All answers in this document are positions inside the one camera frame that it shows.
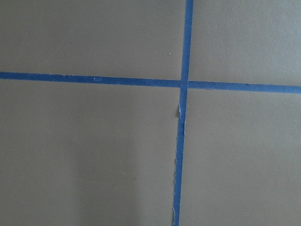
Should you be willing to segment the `blue tape strip lengthwise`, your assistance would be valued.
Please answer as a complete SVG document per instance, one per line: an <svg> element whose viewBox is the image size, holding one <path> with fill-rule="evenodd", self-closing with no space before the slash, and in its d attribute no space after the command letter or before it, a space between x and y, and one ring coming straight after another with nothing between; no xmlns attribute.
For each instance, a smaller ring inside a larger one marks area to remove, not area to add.
<svg viewBox="0 0 301 226"><path fill-rule="evenodd" d="M176 156L174 166L174 193L173 193L173 226L179 225L181 194L182 194L182 167L185 142L185 124L187 110L187 95L190 71L190 49L193 20L193 0L185 2L185 18L183 30L182 68L179 95L179 116L177 124Z"/></svg>

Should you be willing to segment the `blue tape strip crosswise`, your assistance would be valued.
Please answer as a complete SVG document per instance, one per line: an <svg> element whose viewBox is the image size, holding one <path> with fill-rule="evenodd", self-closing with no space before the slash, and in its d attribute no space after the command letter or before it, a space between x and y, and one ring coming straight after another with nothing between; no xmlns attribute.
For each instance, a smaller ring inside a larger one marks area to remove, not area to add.
<svg viewBox="0 0 301 226"><path fill-rule="evenodd" d="M179 88L181 86L181 82L178 80L117 78L117 77L103 77L103 76L59 75L59 74L40 74L40 73L1 72L0 78L11 79L11 80L26 80L26 81L73 82L73 83L130 85L130 86L167 87L167 88ZM291 94L301 93L300 86L209 82L209 81L188 81L187 88L291 93Z"/></svg>

